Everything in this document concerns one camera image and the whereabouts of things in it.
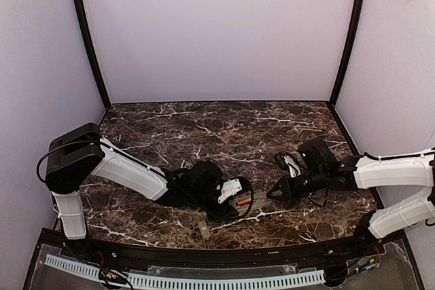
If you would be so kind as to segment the white remote control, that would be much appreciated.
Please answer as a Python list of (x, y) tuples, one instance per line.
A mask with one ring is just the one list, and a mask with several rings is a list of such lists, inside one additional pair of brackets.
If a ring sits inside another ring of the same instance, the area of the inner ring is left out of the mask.
[[(247, 209), (249, 208), (249, 206), (245, 206), (245, 207), (240, 207), (239, 206), (239, 202), (242, 201), (249, 201), (251, 202), (251, 195), (250, 193), (245, 193), (242, 194), (240, 196), (237, 196), (235, 198), (233, 198), (229, 204), (236, 209), (240, 214), (244, 214)], [(251, 210), (255, 210), (255, 209), (261, 209), (263, 207), (269, 206), (272, 204), (272, 200), (266, 197), (266, 192), (260, 192), (260, 193), (255, 193), (254, 194), (254, 201), (253, 204), (251, 206)]]

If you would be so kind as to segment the orange battery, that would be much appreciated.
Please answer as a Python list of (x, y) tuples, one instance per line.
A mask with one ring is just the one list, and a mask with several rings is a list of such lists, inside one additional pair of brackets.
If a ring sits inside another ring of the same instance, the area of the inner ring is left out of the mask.
[(244, 201), (244, 202), (240, 201), (240, 202), (239, 202), (239, 206), (240, 206), (240, 207), (249, 206), (250, 204), (251, 204), (251, 202), (249, 202), (249, 201)]

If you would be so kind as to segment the grey battery cover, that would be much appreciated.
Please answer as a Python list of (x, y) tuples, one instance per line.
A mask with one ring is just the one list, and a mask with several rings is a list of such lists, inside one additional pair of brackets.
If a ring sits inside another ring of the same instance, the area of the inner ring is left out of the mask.
[(200, 231), (200, 233), (201, 233), (201, 236), (202, 236), (204, 239), (207, 239), (207, 238), (209, 238), (209, 237), (211, 236), (206, 221), (199, 221), (199, 222), (198, 222), (198, 228), (199, 228), (199, 231)]

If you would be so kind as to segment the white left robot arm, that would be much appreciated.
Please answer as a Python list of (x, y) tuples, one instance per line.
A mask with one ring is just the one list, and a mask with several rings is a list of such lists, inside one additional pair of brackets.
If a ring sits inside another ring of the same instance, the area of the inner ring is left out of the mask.
[(37, 177), (54, 196), (63, 232), (69, 240), (88, 235), (80, 185), (95, 176), (129, 188), (161, 206), (191, 206), (209, 219), (238, 216), (230, 200), (242, 191), (239, 178), (225, 180), (213, 162), (167, 170), (142, 162), (102, 136), (94, 123), (54, 139), (37, 166)]

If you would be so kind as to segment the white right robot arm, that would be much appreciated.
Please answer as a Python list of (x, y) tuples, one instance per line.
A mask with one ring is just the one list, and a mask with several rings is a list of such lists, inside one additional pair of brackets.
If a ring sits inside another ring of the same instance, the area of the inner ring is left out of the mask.
[(337, 160), (323, 139), (302, 144), (298, 153), (301, 166), (289, 153), (274, 159), (286, 171), (266, 196), (271, 200), (294, 202), (318, 190), (351, 191), (397, 185), (414, 185), (422, 189), (385, 209), (366, 213), (353, 236), (369, 242), (398, 230), (434, 218), (434, 150), (398, 156), (372, 156), (368, 153)]

